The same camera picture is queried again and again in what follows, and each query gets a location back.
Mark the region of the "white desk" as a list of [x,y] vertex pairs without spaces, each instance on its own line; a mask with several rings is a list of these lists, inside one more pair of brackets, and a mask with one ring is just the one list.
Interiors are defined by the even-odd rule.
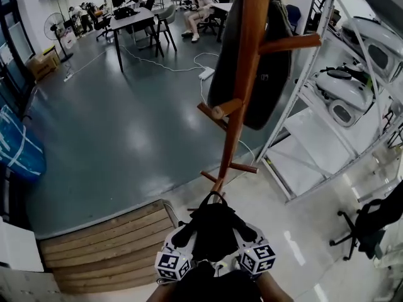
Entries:
[[220,20],[220,24],[219,24],[219,30],[218,30],[218,34],[217,34],[217,42],[221,42],[222,41],[222,34],[225,28],[225,22],[227,19],[227,15],[229,13],[229,11],[232,8],[233,3],[212,3],[211,7],[213,9],[215,9],[216,11],[219,10],[219,15],[217,16],[217,18]]

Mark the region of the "person's left forearm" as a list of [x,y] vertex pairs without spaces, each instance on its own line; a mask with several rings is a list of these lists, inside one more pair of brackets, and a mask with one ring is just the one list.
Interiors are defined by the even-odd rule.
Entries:
[[176,283],[159,285],[146,302],[171,302]]

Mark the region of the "black backpack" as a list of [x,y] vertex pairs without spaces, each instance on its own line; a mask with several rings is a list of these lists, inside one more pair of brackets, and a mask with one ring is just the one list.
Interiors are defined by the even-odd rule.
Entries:
[[257,232],[236,215],[226,200],[210,204],[208,200],[214,195],[220,194],[210,192],[190,215],[191,221],[172,238],[174,247],[184,248],[192,234],[195,234],[195,245],[191,253],[196,261],[206,259],[218,262],[233,254],[239,248],[234,230],[239,232],[245,242],[253,242],[258,238]]

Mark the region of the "cardboard box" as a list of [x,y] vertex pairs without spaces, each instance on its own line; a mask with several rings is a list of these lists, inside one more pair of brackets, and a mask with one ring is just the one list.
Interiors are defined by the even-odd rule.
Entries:
[[28,70],[37,82],[57,70],[59,65],[60,59],[54,50],[46,55],[37,55],[33,57],[26,64]]

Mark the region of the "white metal shelving unit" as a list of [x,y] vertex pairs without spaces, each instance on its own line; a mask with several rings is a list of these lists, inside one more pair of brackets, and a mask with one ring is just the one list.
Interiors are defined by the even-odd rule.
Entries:
[[[288,201],[318,191],[379,148],[403,142],[403,73],[394,82],[376,74],[355,25],[364,57],[341,38],[341,25],[355,16],[379,21],[403,39],[403,0],[321,0],[314,33],[322,44],[297,52],[292,78],[275,111],[275,127],[258,158]],[[315,73],[343,64],[359,64],[374,92],[371,108],[350,128],[331,117],[314,90]]]

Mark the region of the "dark grey hanging bag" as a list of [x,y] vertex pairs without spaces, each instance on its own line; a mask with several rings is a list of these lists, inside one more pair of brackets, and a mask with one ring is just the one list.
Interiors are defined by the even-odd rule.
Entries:
[[[211,108],[233,98],[242,9],[243,0],[234,0],[227,15],[226,27],[222,35],[222,48],[208,93],[207,104]],[[292,36],[292,30],[280,0],[270,0],[264,40],[270,42]],[[260,57],[244,125],[253,130],[264,128],[290,79],[292,66],[293,52],[290,50]]]

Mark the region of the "white box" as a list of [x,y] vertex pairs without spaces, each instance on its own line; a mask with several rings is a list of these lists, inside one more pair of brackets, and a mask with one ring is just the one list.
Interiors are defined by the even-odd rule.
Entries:
[[72,30],[67,30],[60,40],[63,47],[66,49],[71,49],[73,45],[77,42],[77,38]]

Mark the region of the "person's right forearm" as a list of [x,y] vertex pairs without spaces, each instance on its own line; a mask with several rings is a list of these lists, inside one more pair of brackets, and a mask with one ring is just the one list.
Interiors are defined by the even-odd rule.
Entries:
[[256,279],[263,302],[294,302],[294,300],[278,285],[269,272],[262,273]]

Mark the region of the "wooden plank platform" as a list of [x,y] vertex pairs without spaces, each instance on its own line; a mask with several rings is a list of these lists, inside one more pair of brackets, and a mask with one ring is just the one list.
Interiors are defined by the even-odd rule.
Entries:
[[175,217],[163,200],[40,241],[45,267],[66,294],[107,293],[157,279],[154,263]]

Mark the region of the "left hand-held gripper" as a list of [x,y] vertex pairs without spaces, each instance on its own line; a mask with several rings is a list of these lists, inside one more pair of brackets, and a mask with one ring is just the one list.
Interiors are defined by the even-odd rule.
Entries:
[[156,255],[156,271],[160,278],[180,281],[191,269],[196,232],[186,224],[174,229]]

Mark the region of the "wooden coat rack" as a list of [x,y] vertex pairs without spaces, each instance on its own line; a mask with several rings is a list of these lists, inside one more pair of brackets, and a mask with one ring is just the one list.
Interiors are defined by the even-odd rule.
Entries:
[[244,126],[244,118],[249,105],[251,93],[256,78],[259,60],[262,55],[299,50],[302,48],[319,47],[322,44],[318,34],[294,35],[266,42],[264,40],[266,20],[270,0],[243,0],[241,37],[237,59],[236,83],[233,98],[213,108],[207,101],[201,102],[198,109],[221,127],[226,133],[224,150],[216,177],[203,171],[201,174],[213,182],[212,191],[218,201],[222,201],[221,190],[228,170],[234,169],[243,172],[257,173],[257,168],[250,165],[237,164],[233,161],[237,144]]

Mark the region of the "blue chair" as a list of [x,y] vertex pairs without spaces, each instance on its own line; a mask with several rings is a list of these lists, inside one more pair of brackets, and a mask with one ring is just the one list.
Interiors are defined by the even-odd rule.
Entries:
[[288,21],[289,21],[291,29],[292,29],[292,33],[294,35],[298,35],[297,27],[298,27],[298,22],[301,18],[300,9],[297,6],[294,6],[292,4],[287,4],[286,11],[287,11],[287,15],[288,15]]

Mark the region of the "black office chair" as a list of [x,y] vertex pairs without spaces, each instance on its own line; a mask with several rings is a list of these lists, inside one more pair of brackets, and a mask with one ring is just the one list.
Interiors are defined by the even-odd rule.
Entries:
[[385,199],[374,199],[356,213],[356,220],[352,221],[344,211],[337,212],[338,216],[346,220],[350,233],[337,242],[330,240],[329,245],[334,247],[351,240],[349,255],[343,257],[344,261],[351,259],[355,248],[369,259],[380,257],[380,243],[385,235],[385,227],[403,215],[403,195],[390,194]]

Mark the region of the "white cabinet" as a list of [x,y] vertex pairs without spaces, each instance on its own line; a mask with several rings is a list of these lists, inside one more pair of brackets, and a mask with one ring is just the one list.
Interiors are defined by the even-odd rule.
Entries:
[[43,272],[35,235],[0,217],[0,265],[17,271]]

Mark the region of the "grey shell chair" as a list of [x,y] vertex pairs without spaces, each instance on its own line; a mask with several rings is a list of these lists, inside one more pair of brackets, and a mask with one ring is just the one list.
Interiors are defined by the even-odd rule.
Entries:
[[177,47],[174,42],[171,29],[169,27],[169,25],[172,24],[176,18],[175,5],[172,4],[168,8],[161,11],[160,13],[156,13],[155,18],[157,19],[157,24],[153,23],[152,26],[147,27],[145,29],[145,32],[150,36],[150,46],[153,46],[153,43],[155,42],[156,57],[159,54],[161,54],[161,56],[164,57],[161,42],[159,39],[161,33],[164,34],[167,44],[171,44],[174,51],[177,52]]

